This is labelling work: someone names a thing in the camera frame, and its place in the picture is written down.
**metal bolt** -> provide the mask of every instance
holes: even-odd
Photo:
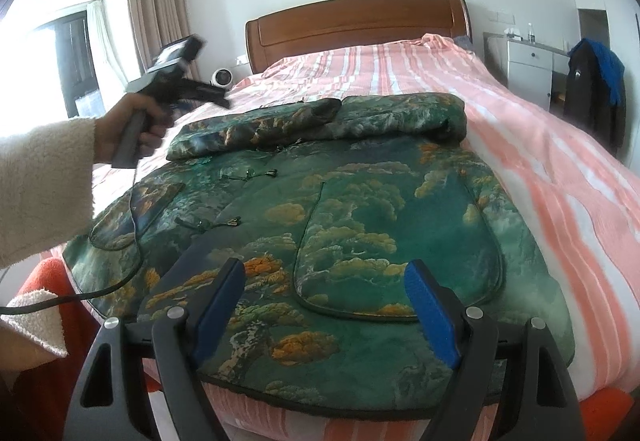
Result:
[[[118,319],[118,317],[112,316],[110,318],[107,318],[107,320],[104,321],[104,327],[105,329],[114,329],[118,327],[119,323],[120,323],[120,320]]]
[[[184,316],[184,308],[180,306],[172,307],[169,311],[166,312],[166,315],[172,320],[177,320],[178,318],[182,318]]]
[[[542,331],[542,329],[546,327],[546,323],[544,320],[542,320],[542,318],[538,318],[536,316],[535,318],[531,319],[531,327],[533,329],[540,329]]]
[[[479,307],[471,306],[466,308],[466,315],[474,320],[480,320],[484,316],[484,313]]]

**bed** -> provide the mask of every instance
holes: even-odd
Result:
[[[535,238],[562,289],[575,338],[570,373],[581,399],[640,383],[640,180],[583,132],[510,94],[472,52],[464,0],[334,0],[292,8],[246,27],[253,76],[229,96],[234,113],[359,95],[451,93],[465,102],[463,146],[488,164]],[[140,176],[166,164],[180,126],[223,114],[203,106],[178,121]],[[131,173],[95,172],[99,212]],[[213,385],[227,423],[272,439],[418,439],[426,420],[373,422],[285,410]],[[488,434],[486,409],[477,439]]]

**white round camera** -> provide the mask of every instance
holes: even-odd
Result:
[[[231,89],[234,84],[234,76],[229,69],[221,68],[217,69],[211,77],[211,85],[216,87],[222,87],[223,89]]]

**finger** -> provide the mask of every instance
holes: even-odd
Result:
[[[169,121],[172,121],[171,116],[165,113],[152,97],[141,95],[140,93],[129,93],[127,96],[130,98],[131,106],[134,109],[146,111],[156,122],[168,124]]]
[[[164,138],[166,136],[166,127],[165,126],[153,126],[149,129],[150,134],[154,134],[158,138]]]
[[[155,134],[143,132],[142,134],[140,134],[140,145],[146,145],[152,150],[156,150],[156,148],[159,148],[160,145],[162,145],[162,138],[156,136]]]
[[[154,149],[148,145],[140,145],[140,158],[148,158],[154,154]]]

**beige curtain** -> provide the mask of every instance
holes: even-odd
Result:
[[[129,13],[141,65],[147,70],[167,44],[190,35],[184,0],[129,0]],[[195,63],[189,76],[199,80]]]

